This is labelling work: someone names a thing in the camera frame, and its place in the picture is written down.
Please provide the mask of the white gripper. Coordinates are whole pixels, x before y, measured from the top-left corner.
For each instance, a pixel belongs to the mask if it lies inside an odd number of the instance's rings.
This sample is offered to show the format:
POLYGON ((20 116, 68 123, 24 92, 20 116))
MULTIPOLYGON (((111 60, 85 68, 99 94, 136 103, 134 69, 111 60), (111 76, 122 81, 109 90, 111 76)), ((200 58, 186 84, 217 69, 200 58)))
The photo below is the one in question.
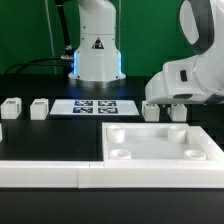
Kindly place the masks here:
POLYGON ((167 62, 161 72, 152 77, 145 87, 149 104, 178 104, 204 101, 204 91, 193 77, 196 56, 167 62))

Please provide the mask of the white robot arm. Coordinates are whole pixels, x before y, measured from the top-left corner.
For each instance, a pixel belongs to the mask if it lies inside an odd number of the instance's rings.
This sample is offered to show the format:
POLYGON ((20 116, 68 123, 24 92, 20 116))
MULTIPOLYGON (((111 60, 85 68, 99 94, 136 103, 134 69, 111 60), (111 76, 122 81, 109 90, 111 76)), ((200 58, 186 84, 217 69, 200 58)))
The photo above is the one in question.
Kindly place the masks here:
MULTIPOLYGON (((78 5, 80 46, 69 78, 102 88, 123 80, 114 6, 109 0, 78 0, 78 5)), ((165 63, 145 87, 146 102, 224 102, 224 0, 182 0, 178 19, 195 55, 165 63)))

